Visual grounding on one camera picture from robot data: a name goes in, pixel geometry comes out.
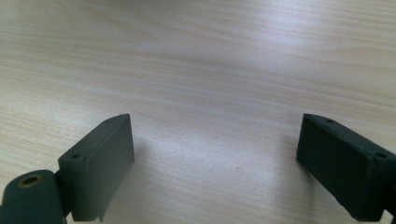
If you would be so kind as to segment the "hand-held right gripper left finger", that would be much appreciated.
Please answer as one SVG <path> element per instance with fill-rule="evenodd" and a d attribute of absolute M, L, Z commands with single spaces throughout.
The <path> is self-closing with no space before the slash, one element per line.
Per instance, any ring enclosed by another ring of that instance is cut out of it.
<path fill-rule="evenodd" d="M 130 116 L 101 122 L 58 159 L 64 212 L 75 221 L 103 219 L 133 161 Z"/>

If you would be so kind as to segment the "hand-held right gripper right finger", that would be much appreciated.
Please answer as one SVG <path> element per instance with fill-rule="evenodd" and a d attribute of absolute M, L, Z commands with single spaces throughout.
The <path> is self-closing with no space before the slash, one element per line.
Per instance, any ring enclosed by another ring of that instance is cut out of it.
<path fill-rule="evenodd" d="M 396 154 L 346 126 L 303 115 L 297 161 L 358 221 L 396 222 Z"/>

